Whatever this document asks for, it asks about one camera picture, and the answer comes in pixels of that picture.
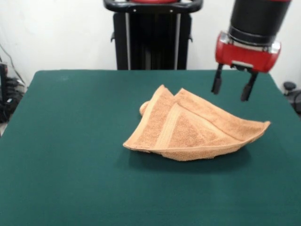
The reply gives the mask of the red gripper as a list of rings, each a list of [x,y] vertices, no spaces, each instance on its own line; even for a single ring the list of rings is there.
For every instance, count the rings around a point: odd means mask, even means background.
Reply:
[[[211,92],[217,95],[222,84],[223,65],[252,69],[251,77],[245,85],[240,100],[248,101],[256,82],[258,72],[268,73],[275,65],[281,52],[281,43],[273,42],[266,47],[248,46],[233,40],[228,33],[221,31],[216,42],[215,60],[218,64]]]

